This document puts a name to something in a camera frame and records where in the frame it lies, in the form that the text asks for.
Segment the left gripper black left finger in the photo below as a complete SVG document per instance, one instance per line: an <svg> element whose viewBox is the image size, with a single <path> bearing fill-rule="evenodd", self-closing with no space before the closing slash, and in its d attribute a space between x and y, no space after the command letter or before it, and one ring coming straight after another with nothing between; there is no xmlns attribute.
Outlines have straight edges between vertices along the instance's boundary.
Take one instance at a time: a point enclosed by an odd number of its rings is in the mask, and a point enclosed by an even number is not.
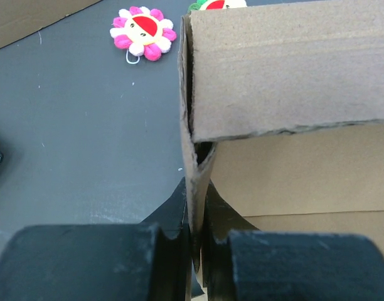
<svg viewBox="0 0 384 301"><path fill-rule="evenodd" d="M27 226L0 256L0 300L189 300L186 187L137 224Z"/></svg>

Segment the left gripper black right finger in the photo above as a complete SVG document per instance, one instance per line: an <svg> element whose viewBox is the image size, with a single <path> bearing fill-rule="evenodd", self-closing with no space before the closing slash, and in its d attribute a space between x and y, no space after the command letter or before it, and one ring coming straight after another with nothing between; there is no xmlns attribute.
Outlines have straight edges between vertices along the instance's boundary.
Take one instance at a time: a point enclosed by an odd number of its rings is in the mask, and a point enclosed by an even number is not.
<svg viewBox="0 0 384 301"><path fill-rule="evenodd" d="M212 184L201 258L210 300L384 300L384 256L370 239L261 231Z"/></svg>

